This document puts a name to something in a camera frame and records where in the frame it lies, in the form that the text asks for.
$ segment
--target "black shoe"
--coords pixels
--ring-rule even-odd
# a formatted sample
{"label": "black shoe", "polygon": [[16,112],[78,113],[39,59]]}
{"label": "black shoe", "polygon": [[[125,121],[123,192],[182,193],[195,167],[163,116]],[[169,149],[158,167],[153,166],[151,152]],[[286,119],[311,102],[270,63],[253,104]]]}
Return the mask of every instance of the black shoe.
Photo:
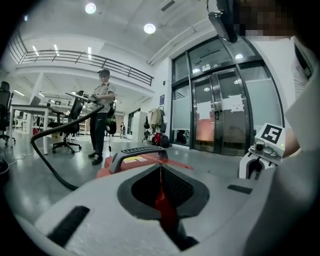
{"label": "black shoe", "polygon": [[95,165],[98,165],[100,163],[102,163],[102,161],[104,160],[104,158],[102,157],[102,155],[94,155],[94,159],[92,161],[92,165],[95,166]]}
{"label": "black shoe", "polygon": [[91,153],[91,154],[88,154],[88,157],[89,157],[89,158],[94,158],[95,155],[96,155],[96,152],[93,152],[93,153]]}

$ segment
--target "black hose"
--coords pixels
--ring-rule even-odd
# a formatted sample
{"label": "black hose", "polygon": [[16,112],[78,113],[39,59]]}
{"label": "black hose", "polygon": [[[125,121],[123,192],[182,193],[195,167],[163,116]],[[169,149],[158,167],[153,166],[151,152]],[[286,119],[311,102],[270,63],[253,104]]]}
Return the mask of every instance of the black hose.
{"label": "black hose", "polygon": [[53,175],[57,178],[57,180],[59,182],[62,183],[62,185],[66,186],[68,189],[70,190],[76,190],[78,188],[78,186],[75,186],[75,185],[72,185],[70,183],[68,183],[67,181],[65,181],[57,172],[56,170],[52,167],[52,165],[47,161],[47,159],[44,157],[44,155],[40,152],[40,150],[37,148],[36,144],[35,144],[35,141],[37,139],[40,139],[44,136],[47,136],[47,135],[51,135],[51,134],[54,134],[54,133],[57,133],[57,132],[61,132],[61,131],[64,131],[65,129],[71,127],[71,126],[74,126],[74,125],[77,125],[77,124],[80,124],[81,122],[89,119],[90,117],[92,117],[94,114],[98,113],[100,110],[102,110],[105,106],[104,105],[101,105],[99,106],[99,108],[95,109],[94,111],[90,112],[89,114],[83,116],[83,117],[80,117],[78,118],[77,120],[74,120],[72,122],[68,122],[66,124],[63,124],[63,125],[60,125],[58,127],[55,127],[55,128],[52,128],[52,129],[49,129],[49,130],[43,130],[35,135],[32,136],[31,138],[31,144],[35,150],[35,152],[39,155],[39,157],[44,161],[44,163],[46,164],[46,166],[49,167],[50,171],[53,173]]}

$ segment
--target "railing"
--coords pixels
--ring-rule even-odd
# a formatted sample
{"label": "railing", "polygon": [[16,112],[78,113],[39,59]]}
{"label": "railing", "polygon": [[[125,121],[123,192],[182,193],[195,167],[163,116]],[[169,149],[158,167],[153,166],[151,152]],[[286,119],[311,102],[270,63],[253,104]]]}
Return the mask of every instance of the railing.
{"label": "railing", "polygon": [[18,32],[13,34],[7,47],[17,64],[21,63],[21,60],[28,52],[24,42],[21,39],[20,33]]}
{"label": "railing", "polygon": [[38,50],[37,52],[27,51],[18,32],[13,35],[8,48],[11,52],[11,55],[18,64],[34,63],[40,61],[71,62],[74,64],[90,65],[99,69],[108,69],[129,78],[138,80],[149,86],[151,86],[153,80],[152,76],[132,66],[128,66],[110,58],[88,54],[86,52],[74,50],[59,50],[58,53],[55,50]]}

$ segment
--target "black pants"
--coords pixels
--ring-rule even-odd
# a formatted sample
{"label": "black pants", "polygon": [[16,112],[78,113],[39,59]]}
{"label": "black pants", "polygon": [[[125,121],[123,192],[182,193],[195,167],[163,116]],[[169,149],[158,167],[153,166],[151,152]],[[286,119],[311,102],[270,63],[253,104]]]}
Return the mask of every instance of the black pants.
{"label": "black pants", "polygon": [[107,113],[97,113],[90,118],[90,136],[93,150],[102,156],[104,150],[104,138],[106,130]]}

